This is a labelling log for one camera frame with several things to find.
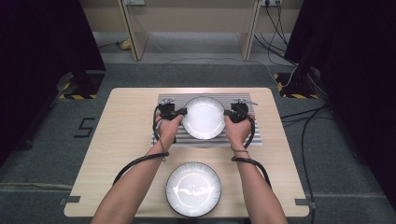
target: forearm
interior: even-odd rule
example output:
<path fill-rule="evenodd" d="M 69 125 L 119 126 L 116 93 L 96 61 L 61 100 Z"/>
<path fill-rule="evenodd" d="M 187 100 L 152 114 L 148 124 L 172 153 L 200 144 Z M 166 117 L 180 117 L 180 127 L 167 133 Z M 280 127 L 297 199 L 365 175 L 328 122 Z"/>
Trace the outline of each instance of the forearm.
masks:
<path fill-rule="evenodd" d="M 245 150 L 243 146 L 232 146 L 234 150 Z M 250 159 L 248 153 L 235 151 L 236 158 Z M 287 223 L 279 200 L 262 177 L 257 167 L 251 163 L 238 161 L 247 212 L 252 223 Z"/>
<path fill-rule="evenodd" d="M 163 148 L 157 142 L 146 155 L 163 153 L 173 139 L 162 137 Z M 99 205 L 92 223 L 131 223 L 143 202 L 163 158 L 142 161 L 132 167 L 110 189 Z"/>

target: power outlet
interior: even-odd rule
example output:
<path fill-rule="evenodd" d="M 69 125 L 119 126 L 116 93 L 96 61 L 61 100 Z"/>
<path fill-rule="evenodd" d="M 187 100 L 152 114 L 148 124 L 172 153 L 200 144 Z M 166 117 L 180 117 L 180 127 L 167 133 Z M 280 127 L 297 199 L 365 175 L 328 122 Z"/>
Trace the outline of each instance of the power outlet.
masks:
<path fill-rule="evenodd" d="M 145 0 L 124 0 L 126 6 L 144 6 Z"/>
<path fill-rule="evenodd" d="M 270 0 L 268 7 L 277 7 L 282 5 L 282 0 Z M 262 0 L 262 6 L 265 6 L 265 0 Z"/>

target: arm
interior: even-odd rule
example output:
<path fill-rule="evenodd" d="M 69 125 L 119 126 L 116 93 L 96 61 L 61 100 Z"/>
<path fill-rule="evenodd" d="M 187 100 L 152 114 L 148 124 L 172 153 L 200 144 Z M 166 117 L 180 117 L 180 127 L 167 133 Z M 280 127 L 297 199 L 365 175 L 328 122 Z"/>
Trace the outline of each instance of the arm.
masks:
<path fill-rule="evenodd" d="M 225 116 L 226 135 L 230 141 L 233 154 L 236 158 L 248 158 L 244 141 L 250 134 L 250 123 L 244 120 L 233 123 Z M 255 165 L 246 162 L 237 162 L 241 175 L 242 190 L 244 193 L 247 212 L 252 223 L 287 223 L 285 214 L 279 200 L 265 182 L 260 171 Z"/>
<path fill-rule="evenodd" d="M 179 115 L 173 120 L 163 120 L 160 127 L 160 141 L 147 152 L 146 155 L 163 153 L 169 150 L 177 134 L 178 125 L 183 116 Z M 134 215 L 143 202 L 149 187 L 161 165 L 163 158 L 142 161 L 132 167 L 108 191 L 99 204 L 92 219 L 92 223 L 132 223 Z"/>

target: gray carpet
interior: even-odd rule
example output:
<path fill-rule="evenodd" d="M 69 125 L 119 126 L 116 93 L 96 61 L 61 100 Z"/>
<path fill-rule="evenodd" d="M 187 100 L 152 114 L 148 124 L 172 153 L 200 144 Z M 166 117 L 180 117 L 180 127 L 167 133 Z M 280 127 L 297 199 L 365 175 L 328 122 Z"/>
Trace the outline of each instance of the gray carpet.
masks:
<path fill-rule="evenodd" d="M 271 73 L 290 68 L 271 66 Z M 90 218 L 70 218 L 62 199 L 70 193 L 91 142 L 78 129 L 83 118 L 96 127 L 109 93 L 114 88 L 142 87 L 267 87 L 273 91 L 280 116 L 317 108 L 322 99 L 280 97 L 263 65 L 223 64 L 107 64 L 106 76 L 94 100 L 56 99 L 33 139 L 33 148 L 14 151 L 0 168 L 0 223 L 89 223 Z M 69 75 L 60 80 L 59 89 Z M 370 169 L 354 156 L 347 134 L 332 113 L 312 119 L 304 138 L 306 166 L 318 208 L 315 223 L 395 223 L 396 214 Z M 304 121 L 285 127 L 297 169 L 308 195 L 302 163 Z M 6 183 L 41 183 L 45 186 L 4 186 Z M 309 223 L 311 216 L 289 218 Z M 137 219 L 134 223 L 175 223 L 173 219 Z M 241 219 L 199 219 L 199 223 L 242 223 Z"/>

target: round plate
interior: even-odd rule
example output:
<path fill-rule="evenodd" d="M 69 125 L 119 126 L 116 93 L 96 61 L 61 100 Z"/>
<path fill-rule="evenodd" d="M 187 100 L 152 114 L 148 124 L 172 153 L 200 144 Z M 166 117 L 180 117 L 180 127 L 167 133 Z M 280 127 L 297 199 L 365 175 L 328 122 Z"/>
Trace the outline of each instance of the round plate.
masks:
<path fill-rule="evenodd" d="M 211 139 L 224 130 L 224 107 L 219 101 L 200 96 L 190 100 L 186 107 L 183 127 L 192 137 Z"/>
<path fill-rule="evenodd" d="M 221 194 L 219 177 L 209 166 L 188 162 L 179 166 L 166 183 L 166 198 L 184 217 L 201 217 L 218 204 Z"/>

